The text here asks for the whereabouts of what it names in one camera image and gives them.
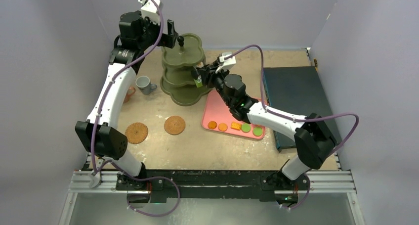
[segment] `orange mug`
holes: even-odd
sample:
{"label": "orange mug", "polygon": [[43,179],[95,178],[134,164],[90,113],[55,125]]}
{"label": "orange mug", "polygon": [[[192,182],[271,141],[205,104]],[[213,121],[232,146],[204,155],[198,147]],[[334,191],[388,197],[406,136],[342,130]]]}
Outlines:
{"label": "orange mug", "polygon": [[129,87],[125,95],[124,103],[127,103],[132,95],[134,95],[136,89],[134,87]]}

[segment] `gray mug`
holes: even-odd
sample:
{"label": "gray mug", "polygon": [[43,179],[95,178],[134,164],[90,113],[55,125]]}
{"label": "gray mug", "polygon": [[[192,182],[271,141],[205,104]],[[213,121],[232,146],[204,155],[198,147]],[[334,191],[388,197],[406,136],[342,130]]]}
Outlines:
{"label": "gray mug", "polygon": [[137,85],[138,89],[144,94],[148,95],[155,89],[157,89],[157,85],[150,82],[150,78],[147,76],[138,77],[135,80],[135,84]]}

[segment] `wooden table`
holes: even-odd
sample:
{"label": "wooden table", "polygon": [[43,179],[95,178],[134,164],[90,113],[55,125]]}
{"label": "wooden table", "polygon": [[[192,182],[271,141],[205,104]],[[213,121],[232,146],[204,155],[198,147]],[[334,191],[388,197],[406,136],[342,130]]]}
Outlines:
{"label": "wooden table", "polygon": [[[226,50],[206,51],[207,62]],[[265,67],[309,66],[304,50],[264,51]],[[242,76],[247,93],[260,98],[260,55],[248,50],[236,56],[237,64],[231,70]],[[141,65],[138,76],[148,76],[159,85],[163,68],[161,51],[155,50]],[[131,100],[122,106],[118,130],[122,133],[135,122],[147,125],[149,134],[140,144],[129,144],[128,150],[148,169],[198,169],[198,170],[278,170],[295,149],[275,148],[272,130],[267,130],[264,139],[256,141],[205,130],[201,126],[206,96],[193,106],[176,105],[160,87],[150,95],[137,91]],[[186,129],[179,135],[169,135],[164,130],[165,120],[181,116]],[[337,170],[334,156],[324,162],[321,170]]]}

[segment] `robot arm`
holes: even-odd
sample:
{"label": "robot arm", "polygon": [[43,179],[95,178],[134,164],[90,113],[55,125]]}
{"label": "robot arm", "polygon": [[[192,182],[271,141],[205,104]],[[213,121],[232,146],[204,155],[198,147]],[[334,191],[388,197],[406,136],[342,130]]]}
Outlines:
{"label": "robot arm", "polygon": [[[204,86],[215,88],[235,119],[271,128],[295,141],[297,155],[284,165],[278,172],[279,176],[295,180],[310,169],[319,169],[336,146],[336,139],[326,123],[324,121],[296,122],[267,112],[262,102],[246,94],[246,85],[242,82],[242,77],[230,74],[229,69],[236,63],[235,57],[227,58],[231,54],[230,52],[223,53],[212,64],[195,69],[192,76],[201,77]],[[320,118],[314,113],[309,116],[294,115],[266,107],[270,111],[292,119]]]}
{"label": "robot arm", "polygon": [[[97,109],[102,108],[95,132],[95,155],[105,160],[111,160],[132,176],[145,177],[144,164],[137,161],[127,150],[126,136],[116,130],[124,97],[143,61],[139,61],[132,67],[125,69],[115,78],[103,105],[99,106],[109,82],[112,81],[112,77],[125,68],[127,64],[139,58],[158,39],[161,23],[160,14],[156,6],[150,0],[138,1],[142,4],[139,11],[125,13],[120,17],[119,28],[121,34],[114,41],[114,49],[110,54],[107,79],[102,92],[87,120],[85,122],[78,121],[75,128],[84,148],[90,152],[93,124],[96,120]],[[154,1],[159,7],[162,7],[160,0]],[[174,29],[174,22],[167,20],[167,23],[168,34],[162,35],[158,46],[173,48],[178,34]]]}

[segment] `white wall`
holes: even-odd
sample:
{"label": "white wall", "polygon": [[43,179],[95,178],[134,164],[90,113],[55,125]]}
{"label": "white wall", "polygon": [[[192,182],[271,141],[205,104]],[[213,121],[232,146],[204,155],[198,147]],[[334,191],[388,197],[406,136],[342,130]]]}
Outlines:
{"label": "white wall", "polygon": [[[92,0],[108,37],[119,34],[121,14],[139,9],[136,0]],[[198,34],[204,47],[311,46],[336,0],[162,0],[163,15],[179,33]]]}
{"label": "white wall", "polygon": [[[311,49],[335,113],[360,115],[340,152],[368,225],[418,224],[418,0],[338,0]],[[338,121],[342,134],[353,119]]]}
{"label": "white wall", "polygon": [[0,0],[0,224],[57,224],[112,47],[90,0]]}

